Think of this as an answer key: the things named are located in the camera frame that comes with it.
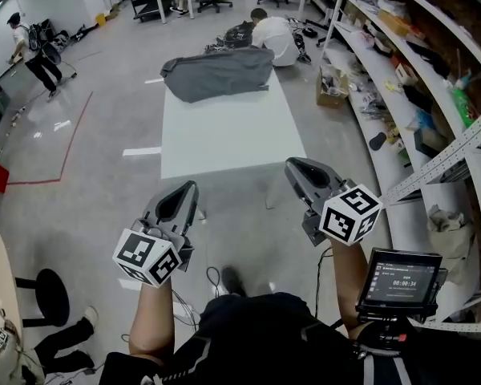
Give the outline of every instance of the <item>digital display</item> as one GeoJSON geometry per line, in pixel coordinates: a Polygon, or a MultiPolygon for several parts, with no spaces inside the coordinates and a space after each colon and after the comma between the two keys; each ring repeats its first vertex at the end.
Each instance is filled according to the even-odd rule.
{"type": "Polygon", "coordinates": [[[377,262],[366,299],[383,302],[423,302],[435,267],[377,262]]]}

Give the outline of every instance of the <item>gray floor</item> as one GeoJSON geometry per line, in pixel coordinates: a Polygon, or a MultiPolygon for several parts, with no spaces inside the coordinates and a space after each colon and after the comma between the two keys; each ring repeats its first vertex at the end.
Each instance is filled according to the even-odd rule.
{"type": "MultiPolygon", "coordinates": [[[[262,7],[271,15],[295,16],[298,1],[280,9],[271,2],[262,7]]],[[[160,155],[122,156],[125,148],[164,147],[164,85],[144,82],[159,78],[167,60],[201,53],[256,7],[256,0],[233,2],[232,9],[223,7],[219,14],[205,10],[194,20],[171,15],[166,25],[134,21],[131,6],[124,5],[117,19],[67,49],[63,57],[75,65],[79,77],[51,103],[46,93],[31,102],[4,148],[1,162],[10,169],[11,181],[55,181],[12,184],[0,199],[0,232],[14,273],[34,278],[42,268],[57,271],[71,298],[71,321],[82,316],[87,304],[98,309],[98,330],[83,345],[97,363],[107,352],[127,349],[120,335],[129,331],[137,301],[135,291],[119,285],[123,275],[111,260],[112,251],[122,229],[131,226],[161,187],[160,155]]],[[[313,6],[307,6],[306,13],[313,20],[320,18],[313,6]]],[[[278,71],[306,153],[378,193],[352,111],[315,104],[321,52],[315,41],[306,39],[306,44],[313,66],[278,71]]],[[[41,91],[37,85],[30,98],[41,91]]],[[[249,293],[270,285],[299,295],[313,310],[317,261],[325,246],[312,247],[301,230],[304,207],[290,189],[268,211],[266,188],[249,170],[241,173],[235,187],[215,186],[214,192],[228,203],[209,208],[208,219],[195,223],[189,236],[196,252],[188,272],[174,277],[174,288],[194,310],[202,311],[213,297],[207,266],[226,264],[239,268],[249,293]]],[[[385,222],[382,217],[363,241],[365,249],[389,246],[385,222]]],[[[338,318],[334,288],[333,264],[324,261],[319,317],[326,323],[338,318]]],[[[34,299],[23,292],[20,297],[23,314],[36,315],[34,299]]],[[[54,330],[26,330],[27,345],[54,330]]],[[[191,333],[177,322],[177,346],[191,333]]],[[[82,376],[75,383],[98,383],[98,378],[82,376]]]]}

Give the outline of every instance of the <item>white t-shirt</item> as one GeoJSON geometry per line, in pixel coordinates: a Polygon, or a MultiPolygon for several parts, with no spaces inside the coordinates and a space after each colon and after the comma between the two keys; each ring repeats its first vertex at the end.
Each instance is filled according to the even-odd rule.
{"type": "Polygon", "coordinates": [[[38,54],[36,51],[32,51],[29,48],[29,28],[30,25],[25,22],[21,22],[13,31],[14,42],[16,45],[18,45],[18,43],[21,41],[25,42],[25,45],[21,51],[24,61],[32,60],[38,54]]]}
{"type": "Polygon", "coordinates": [[[274,53],[273,65],[277,67],[294,64],[299,56],[290,25],[281,17],[260,20],[253,30],[253,45],[266,46],[274,53]]]}

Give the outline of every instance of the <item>shelving unit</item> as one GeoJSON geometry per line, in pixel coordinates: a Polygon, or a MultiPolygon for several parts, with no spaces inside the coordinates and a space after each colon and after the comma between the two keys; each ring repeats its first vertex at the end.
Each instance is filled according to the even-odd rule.
{"type": "MultiPolygon", "coordinates": [[[[446,89],[443,78],[437,75],[433,67],[415,54],[406,40],[396,35],[386,24],[381,21],[375,9],[361,0],[348,0],[353,3],[371,22],[384,33],[390,41],[400,50],[402,55],[410,62],[417,75],[427,86],[432,97],[442,111],[446,121],[455,135],[449,146],[434,159],[423,155],[415,149],[413,132],[408,131],[408,126],[414,118],[417,109],[410,103],[404,93],[391,91],[390,84],[397,85],[398,79],[390,60],[380,55],[372,48],[366,48],[353,31],[359,30],[339,21],[333,21],[333,27],[328,33],[325,43],[324,57],[336,68],[350,75],[350,59],[354,56],[369,73],[374,85],[381,93],[396,126],[402,141],[410,156],[412,170],[405,170],[400,165],[398,156],[392,152],[387,144],[374,152],[369,148],[378,177],[382,200],[385,202],[390,234],[395,249],[432,252],[432,247],[427,238],[426,223],[427,213],[433,205],[440,209],[452,212],[461,212],[470,216],[471,209],[468,201],[467,190],[462,181],[435,183],[438,178],[459,161],[465,161],[475,184],[475,191],[481,208],[481,116],[469,127],[465,128],[456,106],[451,98],[451,93],[446,89]],[[335,39],[331,39],[332,29],[347,42],[347,47],[335,39]],[[404,201],[403,198],[412,192],[420,190],[422,199],[404,201]]],[[[454,36],[463,44],[481,63],[481,47],[458,24],[448,18],[439,8],[426,0],[414,0],[431,15],[436,17],[454,36]]],[[[342,0],[338,0],[333,13],[333,20],[337,20],[340,13],[342,0]]],[[[349,100],[354,113],[360,123],[362,134],[368,143],[376,134],[384,131],[384,124],[379,121],[365,120],[359,111],[363,105],[362,93],[350,91],[349,100]]],[[[481,332],[481,323],[477,324],[447,324],[443,321],[461,310],[470,302],[479,286],[479,250],[473,245],[466,259],[465,277],[463,283],[456,285],[446,282],[439,292],[437,314],[424,324],[428,328],[439,330],[459,330],[463,332],[481,332]]]]}

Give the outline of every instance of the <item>black backpack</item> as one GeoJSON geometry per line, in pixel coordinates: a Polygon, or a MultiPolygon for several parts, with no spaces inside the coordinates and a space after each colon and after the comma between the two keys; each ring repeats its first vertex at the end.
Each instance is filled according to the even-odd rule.
{"type": "Polygon", "coordinates": [[[23,27],[28,35],[29,35],[29,48],[32,51],[39,51],[41,48],[41,41],[39,40],[39,36],[41,34],[41,27],[38,24],[33,24],[29,28],[26,28],[22,24],[20,24],[20,27],[23,27]]]}

